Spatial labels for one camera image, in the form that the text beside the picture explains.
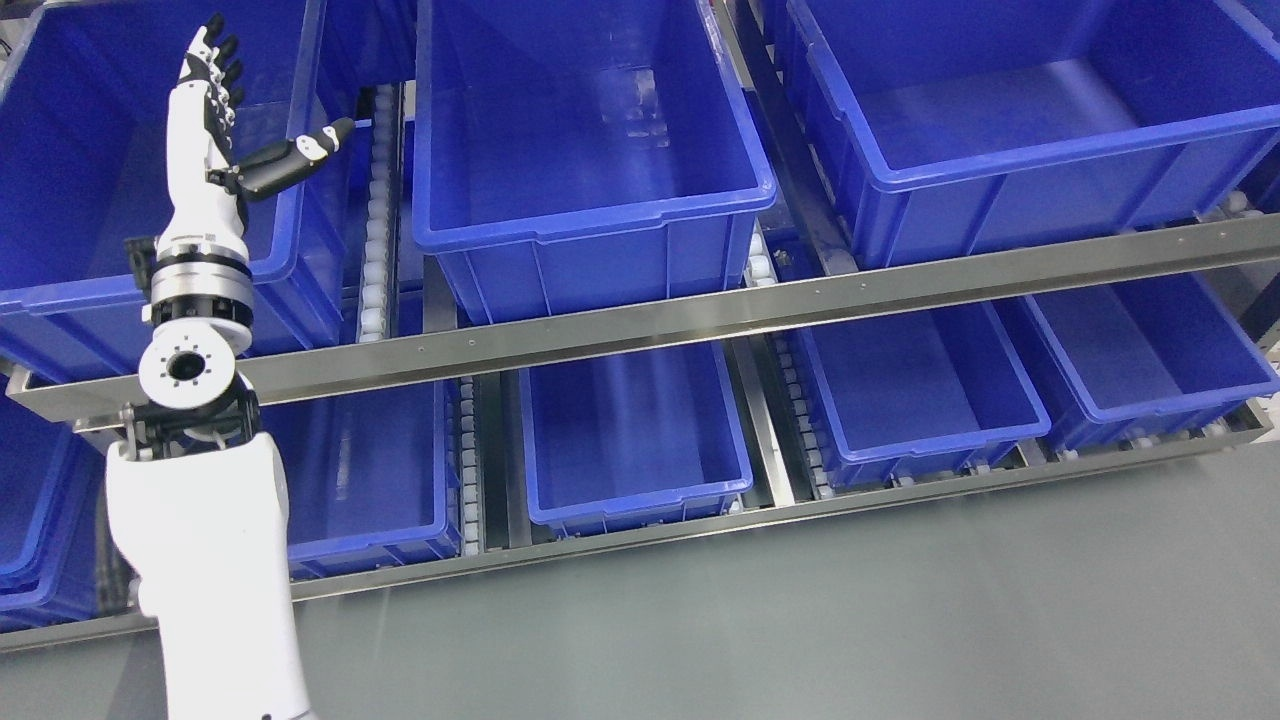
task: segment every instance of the blue plastic bin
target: blue plastic bin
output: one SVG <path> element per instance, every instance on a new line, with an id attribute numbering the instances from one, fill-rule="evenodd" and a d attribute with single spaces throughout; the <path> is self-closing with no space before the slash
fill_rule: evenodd
<path id="1" fill-rule="evenodd" d="M 993 465 L 1048 414 L 988 302 L 794 331 L 833 488 Z"/>
<path id="2" fill-rule="evenodd" d="M 421 0 L 413 238 L 485 324 L 737 287 L 774 179 L 705 0 Z"/>
<path id="3" fill-rule="evenodd" d="M 1236 0 L 786 0 L 782 17 L 785 86 L 863 268 L 1189 218 L 1280 140 L 1280 45 Z"/>
<path id="4" fill-rule="evenodd" d="M 0 632 L 87 620 L 97 612 L 96 512 L 102 456 L 67 428 L 47 425 L 38 418 L 19 420 L 4 425 L 4 454 L 8 457 L 18 452 L 26 457 L 19 465 L 4 468 L 5 483 L 17 479 L 9 475 L 10 471 L 22 473 L 23 479 L 37 487 L 47 486 L 49 478 L 56 477 L 63 497 L 45 519 L 44 537 L 23 582 L 0 589 Z M 32 423 L 56 429 L 56 437 L 26 437 L 22 428 Z M 13 447 L 19 438 L 35 445 Z M 5 529 L 9 529 L 14 518 L 8 516 L 8 509 L 4 515 Z M 26 527 L 20 521 L 15 524 L 19 530 Z"/>
<path id="5" fill-rule="evenodd" d="M 29 584 L 84 443 L 8 398 L 0 398 L 0 592 Z"/>
<path id="6" fill-rule="evenodd" d="M 289 483 L 294 579 L 458 555 L 456 392 L 429 383 L 264 409 Z"/>
<path id="7" fill-rule="evenodd" d="M 529 518 L 558 537 L 719 515 L 751 464 L 718 343 L 520 372 Z"/>
<path id="8" fill-rule="evenodd" d="M 138 322 L 142 296 L 123 243 L 159 233 L 173 211 L 165 110 L 191 36 L 219 10 L 241 38 L 247 99 L 234 142 L 247 152 L 352 113 L 357 72 L 394 69 L 376 55 L 348 56 L 369 32 L 349 18 L 390 4 L 333 4 L 342 12 L 332 17 L 324 0 L 50 3 L 36 12 L 0 79 L 0 354 L 54 382 L 136 370 L 151 331 Z M 342 154 L 251 206 L 253 352 L 338 341 L 349 167 Z"/>
<path id="9" fill-rule="evenodd" d="M 1280 378 L 1199 275 L 997 304 L 1048 407 L 1053 450 L 1202 428 Z"/>
<path id="10" fill-rule="evenodd" d="M 1280 3 L 1276 0 L 1243 0 L 1244 6 L 1262 20 L 1267 32 L 1280 33 Z M 1280 149 L 1272 150 L 1242 183 L 1253 204 L 1267 213 L 1280 213 Z"/>

